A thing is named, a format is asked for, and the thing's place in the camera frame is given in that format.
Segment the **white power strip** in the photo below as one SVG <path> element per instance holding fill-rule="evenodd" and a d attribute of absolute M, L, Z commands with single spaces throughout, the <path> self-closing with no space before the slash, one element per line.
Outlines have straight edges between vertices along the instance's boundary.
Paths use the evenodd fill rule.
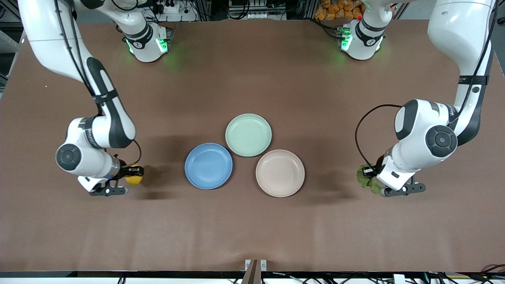
<path fill-rule="evenodd" d="M 154 0 L 153 11 L 156 14 L 179 14 L 181 5 L 179 0 Z"/>

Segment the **orange packets pile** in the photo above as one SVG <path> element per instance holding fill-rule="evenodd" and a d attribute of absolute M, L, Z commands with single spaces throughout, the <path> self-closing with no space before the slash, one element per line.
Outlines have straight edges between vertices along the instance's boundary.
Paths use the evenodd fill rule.
<path fill-rule="evenodd" d="M 361 0 L 319 0 L 314 18 L 319 21 L 345 17 L 361 20 L 366 8 Z"/>

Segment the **blue plate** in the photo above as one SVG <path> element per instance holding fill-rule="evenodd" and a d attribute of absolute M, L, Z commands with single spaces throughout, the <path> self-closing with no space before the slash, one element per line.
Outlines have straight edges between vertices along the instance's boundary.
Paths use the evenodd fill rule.
<path fill-rule="evenodd" d="M 233 167 L 232 156 L 225 147 L 203 143 L 187 155 L 184 173 L 187 180 L 199 189 L 217 189 L 229 180 Z"/>

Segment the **light green plate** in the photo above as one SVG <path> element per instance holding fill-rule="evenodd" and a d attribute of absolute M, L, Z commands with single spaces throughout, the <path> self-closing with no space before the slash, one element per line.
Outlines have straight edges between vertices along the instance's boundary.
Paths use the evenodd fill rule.
<path fill-rule="evenodd" d="M 241 114 L 226 127 L 225 140 L 229 149 L 239 156 L 255 157 L 263 153 L 272 142 L 272 128 L 257 114 Z"/>

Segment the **pale pink plate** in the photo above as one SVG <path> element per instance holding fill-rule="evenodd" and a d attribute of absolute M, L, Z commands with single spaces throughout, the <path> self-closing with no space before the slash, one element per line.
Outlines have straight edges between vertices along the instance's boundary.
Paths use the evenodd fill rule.
<path fill-rule="evenodd" d="M 305 167 L 294 153 L 276 149 L 263 155 L 255 169 L 259 187 L 269 196 L 285 198 L 296 194 L 305 181 Z"/>

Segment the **yellow lemon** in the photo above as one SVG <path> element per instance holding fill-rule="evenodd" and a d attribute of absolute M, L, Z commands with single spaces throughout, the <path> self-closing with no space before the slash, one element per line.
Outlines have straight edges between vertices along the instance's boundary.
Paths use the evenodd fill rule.
<path fill-rule="evenodd" d="M 133 164 L 131 166 L 128 166 L 128 167 L 142 167 L 140 166 L 139 164 Z M 130 185 L 132 186 L 137 186 L 141 183 L 142 179 L 143 179 L 144 176 L 140 177 L 140 176 L 125 176 L 125 180 L 126 182 L 128 182 Z"/>

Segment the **aluminium frame profile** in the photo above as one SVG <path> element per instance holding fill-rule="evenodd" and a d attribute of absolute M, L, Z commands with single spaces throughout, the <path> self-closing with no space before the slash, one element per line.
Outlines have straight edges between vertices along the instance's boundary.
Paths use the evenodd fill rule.
<path fill-rule="evenodd" d="M 0 29 L 23 29 L 18 0 L 0 0 Z"/>

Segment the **green lettuce leaf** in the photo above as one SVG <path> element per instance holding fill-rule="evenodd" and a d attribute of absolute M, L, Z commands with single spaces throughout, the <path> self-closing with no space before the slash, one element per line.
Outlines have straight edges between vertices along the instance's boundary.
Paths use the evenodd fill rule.
<path fill-rule="evenodd" d="M 380 195 L 380 189 L 382 189 L 382 185 L 377 181 L 375 177 L 365 177 L 361 172 L 362 167 L 369 167 L 367 165 L 361 165 L 357 170 L 357 181 L 361 185 L 362 188 L 368 188 L 373 194 Z"/>

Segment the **brown wooden strip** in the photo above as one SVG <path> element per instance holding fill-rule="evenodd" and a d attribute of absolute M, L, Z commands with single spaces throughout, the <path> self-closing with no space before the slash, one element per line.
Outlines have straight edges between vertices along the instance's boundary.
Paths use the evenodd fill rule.
<path fill-rule="evenodd" d="M 247 264 L 245 275 L 241 284 L 261 284 L 261 264 L 260 260 L 255 259 Z"/>

